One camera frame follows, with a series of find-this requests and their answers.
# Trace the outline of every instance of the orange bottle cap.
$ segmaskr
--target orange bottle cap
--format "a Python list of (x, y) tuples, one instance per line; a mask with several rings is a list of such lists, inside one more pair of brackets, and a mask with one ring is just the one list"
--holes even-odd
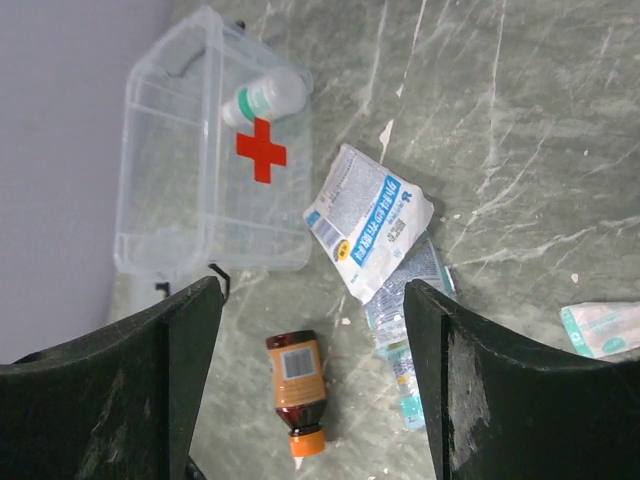
[(324, 432), (308, 433), (289, 437), (291, 453), (294, 457), (308, 457), (324, 451)]

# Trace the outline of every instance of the clear plastic container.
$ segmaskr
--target clear plastic container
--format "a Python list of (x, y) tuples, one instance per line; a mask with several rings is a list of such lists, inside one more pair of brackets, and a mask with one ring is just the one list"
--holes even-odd
[(271, 123), (287, 151), (271, 182), (236, 153), (221, 118), (238, 87), (280, 66), (312, 91), (308, 70), (202, 7), (174, 26), (129, 74), (115, 260), (123, 273), (172, 281), (218, 262), (226, 268), (294, 270), (311, 253), (302, 218), (310, 203), (311, 106)]

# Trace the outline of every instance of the red cross symbol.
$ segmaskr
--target red cross symbol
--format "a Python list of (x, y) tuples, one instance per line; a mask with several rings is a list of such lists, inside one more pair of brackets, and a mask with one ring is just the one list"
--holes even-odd
[(256, 182), (271, 183), (271, 165), (287, 166), (287, 149), (283, 145), (271, 143), (271, 124), (256, 118), (254, 135), (250, 137), (238, 133), (236, 153), (249, 157), (255, 162)]

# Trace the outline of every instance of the white pill bottle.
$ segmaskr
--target white pill bottle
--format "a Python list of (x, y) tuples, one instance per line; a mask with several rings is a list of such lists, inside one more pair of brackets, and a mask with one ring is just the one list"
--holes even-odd
[(253, 125), (256, 117), (277, 120), (301, 111), (308, 93), (302, 77), (291, 68), (278, 67), (238, 88), (222, 107), (222, 118), (231, 127)]

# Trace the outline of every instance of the bottle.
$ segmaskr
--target bottle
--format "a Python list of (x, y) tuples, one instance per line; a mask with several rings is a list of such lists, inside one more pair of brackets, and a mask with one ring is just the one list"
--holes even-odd
[(243, 85), (222, 107), (222, 118), (231, 127), (253, 125), (256, 117), (277, 120), (298, 113), (307, 103), (307, 87), (302, 77), (286, 67)]
[(318, 341), (313, 330), (269, 337), (276, 413), (289, 426), (294, 457), (324, 450), (320, 417), (327, 406)]

